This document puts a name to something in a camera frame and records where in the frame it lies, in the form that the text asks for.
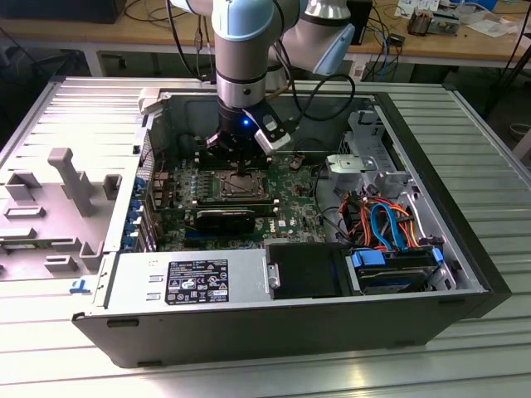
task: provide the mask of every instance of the power supply label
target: power supply label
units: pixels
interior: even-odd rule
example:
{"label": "power supply label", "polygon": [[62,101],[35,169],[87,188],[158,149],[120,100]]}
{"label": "power supply label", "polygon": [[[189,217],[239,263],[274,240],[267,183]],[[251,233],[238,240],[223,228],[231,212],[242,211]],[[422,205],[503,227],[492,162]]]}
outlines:
{"label": "power supply label", "polygon": [[166,279],[166,303],[175,305],[229,301],[227,264],[227,260],[170,262]]}

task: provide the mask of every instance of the metal bracket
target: metal bracket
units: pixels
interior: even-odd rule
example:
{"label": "metal bracket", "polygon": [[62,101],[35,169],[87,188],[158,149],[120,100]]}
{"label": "metal bracket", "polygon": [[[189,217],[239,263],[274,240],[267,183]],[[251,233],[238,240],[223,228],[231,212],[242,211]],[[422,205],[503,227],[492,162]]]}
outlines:
{"label": "metal bracket", "polygon": [[271,289],[278,289],[280,287],[278,264],[267,265],[267,283]]}
{"label": "metal bracket", "polygon": [[374,178],[374,185],[385,197],[398,197],[411,178],[409,172],[380,172]]}
{"label": "metal bracket", "polygon": [[155,110],[163,107],[161,101],[158,99],[160,96],[160,88],[158,87],[146,87],[140,91],[138,98],[140,114],[150,114]]}
{"label": "metal bracket", "polygon": [[329,155],[326,158],[331,173],[353,174],[376,170],[376,163],[370,156]]}
{"label": "metal bracket", "polygon": [[286,145],[291,140],[290,134],[299,128],[293,119],[280,120],[265,100],[243,109],[243,112],[258,126],[255,139],[268,155]]}

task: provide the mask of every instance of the wire bundle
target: wire bundle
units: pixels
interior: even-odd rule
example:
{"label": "wire bundle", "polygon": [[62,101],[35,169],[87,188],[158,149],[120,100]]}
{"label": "wire bundle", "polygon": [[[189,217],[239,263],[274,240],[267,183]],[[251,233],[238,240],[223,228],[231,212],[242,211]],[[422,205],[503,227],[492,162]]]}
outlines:
{"label": "wire bundle", "polygon": [[[276,45],[273,46],[273,49],[276,52],[278,61],[282,64],[282,66],[285,69],[286,74],[288,75],[288,85],[291,85],[292,94],[293,94],[293,100],[295,102],[295,106],[299,110],[299,116],[295,119],[295,122],[298,124],[303,118],[307,118],[309,120],[313,120],[314,122],[324,122],[326,120],[331,120],[339,116],[341,113],[343,113],[353,102],[354,95],[356,94],[356,84],[354,83],[354,80],[349,75],[345,75],[344,73],[334,73],[332,75],[328,75],[324,77],[312,90],[312,92],[309,95],[308,100],[306,101],[306,104],[301,105],[299,96],[297,95],[297,89],[295,87],[295,79],[293,78],[293,66],[291,65],[290,56],[288,55],[288,51],[285,49],[284,44],[281,40],[278,40],[276,42]],[[332,114],[327,114],[325,116],[317,116],[310,114],[308,112],[309,106],[311,105],[312,101],[314,100],[315,96],[319,92],[320,88],[327,82],[332,79],[337,78],[343,78],[345,79],[351,86],[351,91],[348,95],[347,100],[343,103],[343,106],[341,108],[337,109]]]}
{"label": "wire bundle", "polygon": [[[339,207],[338,212],[342,218],[346,206],[352,200],[353,197],[348,194]],[[361,221],[348,232],[348,239],[355,240],[357,245],[363,245],[375,250],[392,251],[391,243],[384,237],[387,234],[387,227],[391,226],[390,233],[395,246],[399,250],[420,247],[415,237],[412,215],[407,213],[401,206],[382,197],[362,197],[360,205]],[[386,214],[388,218],[387,224],[381,231],[378,229],[377,214]]]}
{"label": "wire bundle", "polygon": [[[374,78],[376,76],[378,76],[378,80],[381,80],[385,75],[389,75],[391,73],[392,73],[392,77],[394,78],[394,75],[397,72],[397,68],[398,68],[399,57],[402,54],[402,47],[396,46],[397,55],[391,61],[388,61],[388,58],[391,52],[389,43],[387,42],[387,38],[390,35],[389,27],[385,23],[383,23],[380,12],[374,6],[373,6],[373,10],[375,11],[378,19],[374,19],[370,17],[369,23],[367,25],[367,29],[369,31],[374,32],[377,40],[379,38],[382,41],[381,43],[380,41],[378,42],[382,46],[382,49],[380,50],[380,53],[378,54],[378,57],[374,61],[373,65],[371,66],[371,68],[368,70],[367,74],[363,78],[363,81],[367,81],[369,76],[372,76],[371,77],[372,81],[374,81]],[[376,22],[380,27],[378,28],[377,26],[375,26],[373,22]],[[383,64],[382,66],[380,66],[378,70],[376,70],[377,64],[380,61],[381,56],[383,56]]]}
{"label": "wire bundle", "polygon": [[[140,2],[143,2],[144,3],[144,10],[146,12],[146,16],[147,17],[136,17],[135,15],[131,14],[131,9],[133,6],[135,6],[136,4],[139,4]],[[169,20],[168,20],[168,17],[157,17],[155,14],[157,12],[161,12],[162,10],[166,10],[166,7],[163,6],[163,7],[157,7],[157,8],[154,8],[153,10],[150,10],[148,8],[148,3],[147,3],[147,0],[133,0],[132,2],[130,2],[124,9],[124,15],[129,18],[129,19],[132,19],[134,21],[138,21],[138,22],[149,22],[151,23],[152,25],[155,25],[157,27],[166,27],[167,29],[170,28],[170,26],[168,25],[169,24]],[[187,12],[180,12],[179,14],[177,15],[174,15],[173,18],[178,18],[178,17],[181,17],[183,15],[186,15],[188,14]]]}
{"label": "wire bundle", "polygon": [[516,77],[514,73],[509,72],[507,76],[506,76],[506,73],[511,65],[511,62],[514,59],[514,56],[516,55],[516,51],[518,50],[520,42],[522,41],[522,37],[524,35],[525,28],[528,25],[528,20],[529,20],[530,15],[531,15],[531,3],[529,4],[528,11],[525,13],[523,27],[522,27],[522,30],[520,31],[518,40],[516,41],[516,44],[514,45],[514,49],[511,54],[511,57],[507,61],[507,64],[505,65],[504,70],[501,72],[501,75],[499,76],[498,80],[496,81],[494,86],[491,88],[489,98],[487,99],[487,103],[485,105],[485,112],[483,114],[484,118],[487,118],[490,115],[490,113],[494,110],[495,106],[498,104],[499,100],[503,97],[507,89],[510,87],[511,83],[514,81],[514,78]]}

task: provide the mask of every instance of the table leg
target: table leg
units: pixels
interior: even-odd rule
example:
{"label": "table leg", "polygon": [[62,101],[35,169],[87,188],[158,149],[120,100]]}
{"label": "table leg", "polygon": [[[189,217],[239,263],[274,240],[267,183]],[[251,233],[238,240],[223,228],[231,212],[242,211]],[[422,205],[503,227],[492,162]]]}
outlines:
{"label": "table leg", "polygon": [[85,53],[86,63],[89,65],[90,75],[92,77],[104,77],[105,68],[103,67],[98,51],[85,48],[83,52]]}
{"label": "table leg", "polygon": [[162,71],[160,70],[160,60],[158,59],[158,54],[156,52],[149,53],[151,55],[151,63],[153,64],[153,74],[160,76]]}
{"label": "table leg", "polygon": [[7,50],[7,47],[6,48],[0,47],[0,66],[1,67],[7,67],[10,64],[9,58],[7,58],[5,50]]}
{"label": "table leg", "polygon": [[520,160],[524,160],[527,156],[531,156],[531,129],[524,135],[520,142],[513,149],[514,156]]}

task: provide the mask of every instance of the red wire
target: red wire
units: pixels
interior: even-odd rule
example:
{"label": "red wire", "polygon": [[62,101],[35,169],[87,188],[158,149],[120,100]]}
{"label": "red wire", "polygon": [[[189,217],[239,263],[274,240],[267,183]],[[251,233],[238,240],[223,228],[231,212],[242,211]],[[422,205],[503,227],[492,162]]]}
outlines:
{"label": "red wire", "polygon": [[370,235],[369,235],[369,229],[367,226],[367,219],[365,218],[365,206],[362,206],[362,225],[363,225],[363,233],[365,234],[365,241],[363,242],[364,245],[368,246],[371,243]]}
{"label": "red wire", "polygon": [[160,165],[160,172],[158,172],[158,174],[163,172],[164,165],[166,164],[166,154],[164,153],[164,151],[160,151],[160,154],[163,155],[163,164]]}
{"label": "red wire", "polygon": [[368,212],[367,207],[363,207],[363,218],[365,220],[365,224],[367,226],[367,232],[365,233],[365,245],[369,246],[371,244],[371,224],[368,222],[367,214],[365,214],[365,211]]}
{"label": "red wire", "polygon": [[354,228],[353,228],[352,230],[350,230],[350,232],[349,232],[348,234],[349,234],[349,235],[353,234],[354,231],[358,229],[358,227],[359,227],[359,225],[360,225],[361,223],[362,223],[362,222],[360,221],[358,224],[356,224],[356,225],[354,226]]}
{"label": "red wire", "polygon": [[403,226],[402,224],[400,224],[400,228],[402,229],[402,232],[403,232],[404,235],[406,236],[406,239],[407,239],[407,247],[412,247],[413,244],[412,244],[411,239],[409,239],[409,234],[407,234],[407,230],[406,230],[406,228],[404,228],[404,226]]}
{"label": "red wire", "polygon": [[383,199],[381,197],[378,197],[378,198],[371,198],[372,201],[379,201],[381,203],[385,203],[386,205],[389,205],[389,206],[396,206],[395,203],[391,203],[390,201],[386,200],[386,199]]}

